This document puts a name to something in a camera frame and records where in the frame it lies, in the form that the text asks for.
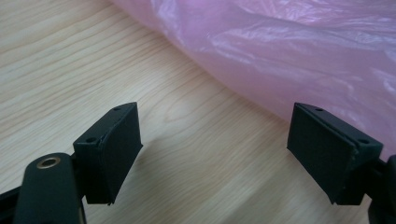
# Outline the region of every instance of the wooden table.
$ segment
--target wooden table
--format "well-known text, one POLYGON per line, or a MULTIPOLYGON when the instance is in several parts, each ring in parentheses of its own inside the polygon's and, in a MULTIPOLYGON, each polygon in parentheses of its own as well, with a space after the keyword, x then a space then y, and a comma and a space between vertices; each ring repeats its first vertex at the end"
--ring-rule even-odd
POLYGON ((89 223, 367 223, 286 150, 289 124, 226 89, 106 0, 0 6, 0 191, 110 108, 138 102, 145 145, 89 223))

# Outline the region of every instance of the wooden surface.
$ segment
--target wooden surface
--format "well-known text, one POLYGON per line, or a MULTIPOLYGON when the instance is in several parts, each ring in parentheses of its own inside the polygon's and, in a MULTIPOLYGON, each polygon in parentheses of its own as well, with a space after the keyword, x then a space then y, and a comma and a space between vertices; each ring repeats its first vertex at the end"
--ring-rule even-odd
POLYGON ((367 223, 286 150, 289 124, 226 89, 105 0, 0 2, 0 191, 110 108, 138 102, 145 145, 89 223, 367 223))

